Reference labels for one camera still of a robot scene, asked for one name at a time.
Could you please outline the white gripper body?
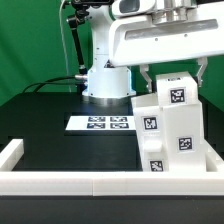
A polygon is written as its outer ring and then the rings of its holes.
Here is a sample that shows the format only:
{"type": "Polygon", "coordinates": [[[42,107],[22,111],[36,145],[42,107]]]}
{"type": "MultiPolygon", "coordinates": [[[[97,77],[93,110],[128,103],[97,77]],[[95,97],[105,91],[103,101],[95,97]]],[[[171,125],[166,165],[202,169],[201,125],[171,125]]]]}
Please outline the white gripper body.
{"type": "Polygon", "coordinates": [[[224,5],[199,5],[185,22],[155,25],[151,15],[117,19],[109,31],[109,59],[132,66],[224,54],[224,5]]]}

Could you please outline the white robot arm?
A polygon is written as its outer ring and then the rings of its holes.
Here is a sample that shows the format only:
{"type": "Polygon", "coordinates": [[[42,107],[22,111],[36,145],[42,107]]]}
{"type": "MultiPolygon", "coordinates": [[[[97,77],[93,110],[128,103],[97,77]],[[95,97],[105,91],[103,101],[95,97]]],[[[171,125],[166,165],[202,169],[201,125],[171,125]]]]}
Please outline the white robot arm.
{"type": "Polygon", "coordinates": [[[224,0],[115,0],[88,12],[93,64],[83,95],[97,102],[135,94],[131,66],[224,54],[224,0]]]}

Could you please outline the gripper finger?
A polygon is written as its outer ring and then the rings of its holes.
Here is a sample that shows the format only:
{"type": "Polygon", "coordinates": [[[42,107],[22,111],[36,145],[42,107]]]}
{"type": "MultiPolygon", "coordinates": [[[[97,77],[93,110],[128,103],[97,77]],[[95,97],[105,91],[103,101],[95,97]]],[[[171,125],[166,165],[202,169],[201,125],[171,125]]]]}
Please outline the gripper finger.
{"type": "Polygon", "coordinates": [[[151,93],[152,92],[152,79],[148,75],[148,72],[149,72],[149,66],[147,64],[143,64],[140,66],[140,74],[142,75],[142,77],[144,78],[144,80],[147,83],[146,87],[148,89],[148,92],[151,93]]]}
{"type": "Polygon", "coordinates": [[[197,63],[199,65],[199,70],[196,74],[198,86],[201,87],[203,84],[202,76],[207,68],[208,59],[206,57],[201,57],[197,59],[197,63]]]}

